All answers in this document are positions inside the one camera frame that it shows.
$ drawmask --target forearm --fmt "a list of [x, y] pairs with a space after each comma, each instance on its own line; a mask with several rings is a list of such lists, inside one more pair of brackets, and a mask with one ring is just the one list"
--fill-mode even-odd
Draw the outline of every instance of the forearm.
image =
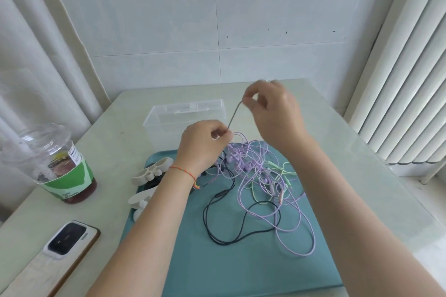
[[161, 296], [193, 179], [169, 170], [87, 297]]
[[285, 156], [298, 173], [351, 297], [445, 295], [311, 137], [298, 140]]

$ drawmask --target hand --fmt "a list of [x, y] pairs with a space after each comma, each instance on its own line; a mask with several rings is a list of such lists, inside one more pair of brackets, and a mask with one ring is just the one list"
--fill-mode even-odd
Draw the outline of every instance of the hand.
[[195, 122], [181, 136], [174, 165], [192, 173], [195, 178], [215, 163], [234, 134], [218, 120]]
[[280, 82], [254, 82], [246, 89], [243, 104], [253, 113], [263, 139], [282, 154], [293, 142], [309, 137], [298, 102]]

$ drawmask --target tiled wall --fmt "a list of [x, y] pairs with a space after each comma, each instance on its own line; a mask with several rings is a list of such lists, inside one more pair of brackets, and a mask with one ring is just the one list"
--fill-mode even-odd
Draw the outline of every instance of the tiled wall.
[[343, 111], [392, 0], [62, 0], [109, 96], [309, 78]]

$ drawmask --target black cable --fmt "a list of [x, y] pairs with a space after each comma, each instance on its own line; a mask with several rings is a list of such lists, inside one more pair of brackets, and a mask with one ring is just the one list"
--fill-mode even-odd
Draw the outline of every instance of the black cable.
[[[207, 224], [207, 213], [208, 213], [208, 211], [209, 211], [209, 207], [210, 207], [211, 205], [217, 203], [218, 201], [222, 200], [224, 197], [226, 197], [226, 195], [227, 195], [232, 189], [234, 189], [235, 186], [236, 186], [236, 180], [234, 179], [234, 174], [233, 174], [232, 171], [228, 168], [227, 163], [226, 163], [226, 153], [225, 153], [225, 151], [223, 151], [223, 153], [224, 153], [224, 158], [222, 158], [221, 156], [219, 156], [219, 158], [220, 158], [220, 159], [223, 161], [223, 163], [224, 163], [224, 169], [226, 169], [227, 172], [229, 173], [229, 176], [232, 177], [232, 184], [231, 184], [231, 187], [230, 187], [229, 189], [224, 189], [224, 190], [222, 190], [222, 191], [216, 193], [216, 194], [214, 195], [214, 197], [212, 197], [212, 199], [210, 199], [209, 203], [208, 203], [208, 204], [204, 207], [204, 209], [203, 209], [203, 223], [204, 223], [204, 227], [206, 228], [207, 234], [209, 235], [210, 239], [211, 239], [213, 242], [215, 242], [216, 244], [219, 244], [219, 245], [229, 245], [229, 244], [234, 244], [234, 243], [240, 242], [241, 240], [243, 240], [243, 238], [246, 238], [246, 237], [248, 237], [248, 236], [250, 236], [250, 235], [253, 235], [253, 234], [259, 234], [259, 233], [262, 233], [262, 232], [270, 232], [270, 231], [273, 231], [273, 230], [275, 229], [275, 227], [277, 227], [277, 226], [279, 225], [280, 220], [281, 220], [281, 218], [282, 218], [281, 213], [280, 213], [280, 210], [278, 210], [278, 212], [279, 212], [279, 220], [277, 221], [277, 224], [274, 225], [274, 227], [271, 227], [271, 228], [269, 228], [269, 229], [256, 230], [256, 231], [253, 231], [253, 232], [249, 232], [249, 233], [247, 233], [246, 235], [243, 235], [242, 237], [240, 237], [240, 235], [242, 234], [242, 231], [243, 231], [244, 224], [245, 224], [246, 215], [248, 214], [248, 211], [246, 211], [246, 212], [245, 212], [245, 215], [243, 216], [242, 226], [240, 227], [240, 232], [239, 232], [239, 234], [237, 235], [237, 237], [234, 238], [232, 241], [223, 241], [223, 240], [221, 240], [221, 239], [218, 239], [218, 238], [215, 237], [214, 234], [209, 230], [209, 226], [208, 226], [208, 224]], [[251, 209], [252, 207], [254, 207], [256, 204], [260, 204], [260, 203], [269, 203], [269, 204], [274, 205], [274, 206], [278, 209], [278, 206], [277, 206], [274, 202], [271, 202], [271, 201], [259, 201], [259, 202], [255, 202], [255, 203], [251, 204], [251, 205], [249, 206], [248, 210], [250, 210], [250, 209]]]

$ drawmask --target brown phone edge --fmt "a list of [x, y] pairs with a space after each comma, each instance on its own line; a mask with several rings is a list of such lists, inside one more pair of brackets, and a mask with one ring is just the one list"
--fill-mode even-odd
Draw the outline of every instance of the brown phone edge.
[[91, 242], [86, 246], [86, 248], [82, 251], [81, 255], [77, 258], [77, 260], [72, 264], [72, 266], [70, 266], [68, 271], [65, 272], [65, 275], [60, 279], [60, 281], [56, 284], [56, 286], [53, 288], [53, 290], [51, 290], [51, 292], [48, 294], [48, 297], [54, 297], [57, 294], [57, 292], [62, 287], [62, 285], [64, 285], [64, 283], [66, 282], [68, 277], [70, 277], [70, 275], [73, 273], [75, 268], [79, 265], [79, 263], [85, 257], [87, 252], [89, 252], [90, 249], [92, 248], [92, 246], [96, 243], [96, 241], [98, 240], [99, 236], [101, 236], [101, 231], [98, 228], [92, 227], [91, 225], [88, 225], [88, 226], [93, 228], [93, 229], [96, 229], [98, 232], [96, 233], [94, 238], [91, 240]]

